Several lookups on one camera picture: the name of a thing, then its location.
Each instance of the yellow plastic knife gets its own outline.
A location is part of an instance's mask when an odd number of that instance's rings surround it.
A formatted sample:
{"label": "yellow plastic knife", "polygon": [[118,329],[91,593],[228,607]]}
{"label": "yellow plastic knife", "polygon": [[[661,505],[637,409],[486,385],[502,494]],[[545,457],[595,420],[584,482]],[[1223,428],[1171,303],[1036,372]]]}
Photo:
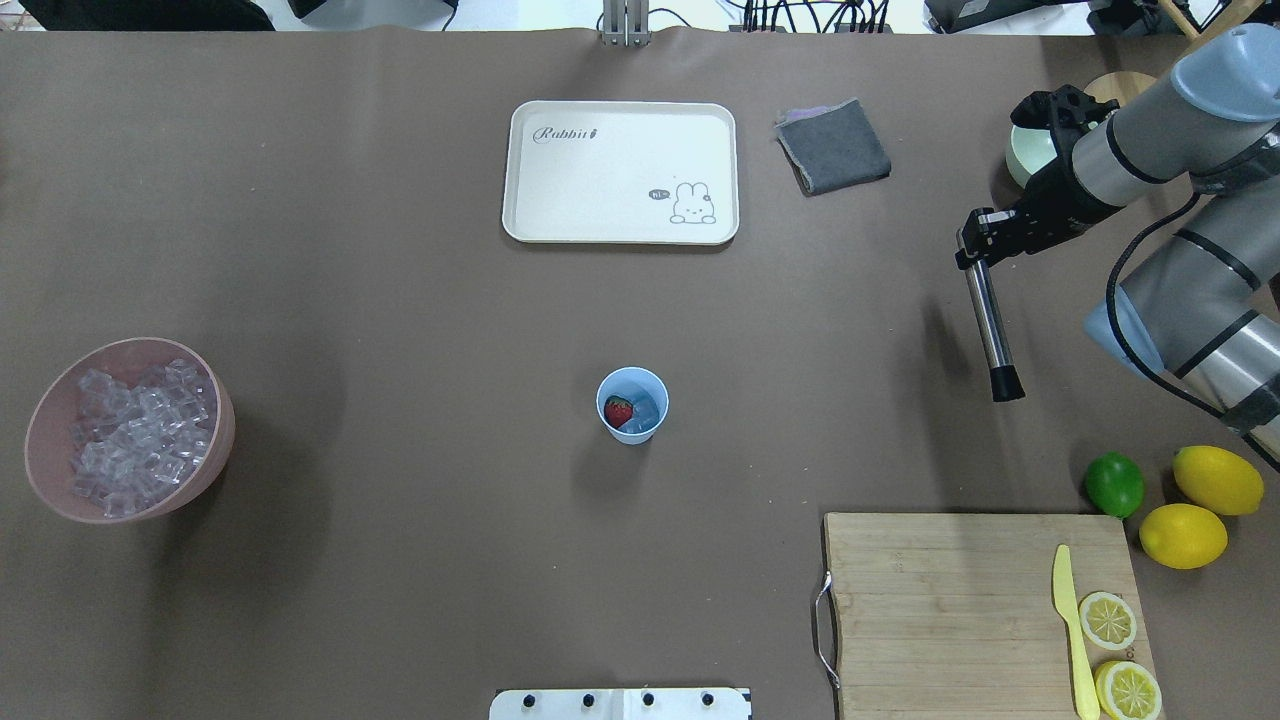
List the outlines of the yellow plastic knife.
{"label": "yellow plastic knife", "polygon": [[1098,693],[1089,673],[1089,656],[1084,653],[1084,632],[1080,630],[1080,610],[1075,606],[1075,579],[1071,577],[1071,548],[1057,546],[1053,556],[1053,607],[1066,623],[1066,637],[1071,646],[1071,689],[1075,693],[1075,714],[1080,720],[1098,720]]}

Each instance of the green lime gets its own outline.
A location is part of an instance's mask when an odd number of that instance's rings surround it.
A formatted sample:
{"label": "green lime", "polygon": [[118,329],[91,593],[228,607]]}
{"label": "green lime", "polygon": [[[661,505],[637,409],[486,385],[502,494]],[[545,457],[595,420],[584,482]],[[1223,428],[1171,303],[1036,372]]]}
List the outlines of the green lime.
{"label": "green lime", "polygon": [[1114,518],[1128,518],[1142,505],[1147,484],[1133,460],[1108,452],[1089,462],[1084,473],[1084,492],[1098,510]]}

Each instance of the cup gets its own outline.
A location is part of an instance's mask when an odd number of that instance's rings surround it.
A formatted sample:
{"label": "cup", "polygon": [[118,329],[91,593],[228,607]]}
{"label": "cup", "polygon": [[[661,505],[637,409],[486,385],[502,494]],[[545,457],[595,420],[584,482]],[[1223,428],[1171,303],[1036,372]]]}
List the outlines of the cup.
{"label": "cup", "polygon": [[[614,395],[637,406],[645,397],[652,398],[657,407],[658,421],[643,432],[626,433],[614,428],[604,419],[604,401]],[[604,380],[600,382],[599,389],[595,391],[595,414],[600,416],[600,423],[604,423],[605,429],[609,430],[613,439],[622,445],[640,445],[649,439],[662,427],[663,420],[667,419],[667,386],[662,384],[662,379],[658,375],[644,368],[618,368],[605,375]]]}

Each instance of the floor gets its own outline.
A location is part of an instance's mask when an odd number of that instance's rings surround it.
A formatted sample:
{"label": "floor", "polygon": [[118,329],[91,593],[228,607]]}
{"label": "floor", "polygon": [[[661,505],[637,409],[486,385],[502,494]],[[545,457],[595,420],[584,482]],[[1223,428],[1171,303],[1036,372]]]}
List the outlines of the floor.
{"label": "floor", "polygon": [[[282,31],[342,31],[362,29],[379,24],[398,24],[417,29],[440,29],[449,19],[451,8],[442,0],[329,0],[306,18],[298,19],[289,9],[288,0],[256,0]],[[923,0],[884,0],[887,24],[897,33],[932,32],[925,22]],[[795,5],[800,0],[792,0]],[[1203,18],[1216,0],[1193,0],[1192,12]],[[742,12],[735,0],[650,0],[652,10],[663,8],[671,13],[650,14],[650,28],[662,29],[682,24],[678,14],[694,27],[727,29],[741,20]],[[563,27],[594,27],[600,15],[602,0],[461,0],[457,17],[449,31],[518,31],[552,29]],[[835,5],[819,4],[814,10],[826,23]],[[808,10],[794,8],[796,28],[814,32]],[[982,35],[1092,35],[1087,17],[1088,3],[1050,5],[1020,13],[1011,18],[973,28]],[[20,0],[0,0],[0,31],[44,29],[22,8]]]}

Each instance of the yellow lemon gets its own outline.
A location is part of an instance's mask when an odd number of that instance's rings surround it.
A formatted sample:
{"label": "yellow lemon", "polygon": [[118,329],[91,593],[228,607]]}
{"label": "yellow lemon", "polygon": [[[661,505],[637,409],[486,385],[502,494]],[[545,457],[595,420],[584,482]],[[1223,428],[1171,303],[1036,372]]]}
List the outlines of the yellow lemon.
{"label": "yellow lemon", "polygon": [[1124,650],[1138,637],[1138,618],[1120,596],[1094,592],[1080,601],[1080,628],[1093,644]]}
{"label": "yellow lemon", "polygon": [[1112,660],[1093,674],[1098,705],[1115,720],[1155,720],[1164,705],[1155,675],[1137,662]]}
{"label": "yellow lemon", "polygon": [[1138,528],[1152,560],[1176,570],[1203,568],[1226,550],[1226,525],[1196,505],[1175,502],[1151,511]]}
{"label": "yellow lemon", "polygon": [[1192,502],[1219,515],[1248,515],[1262,502],[1262,475],[1239,455],[1193,445],[1174,455],[1174,480]]}

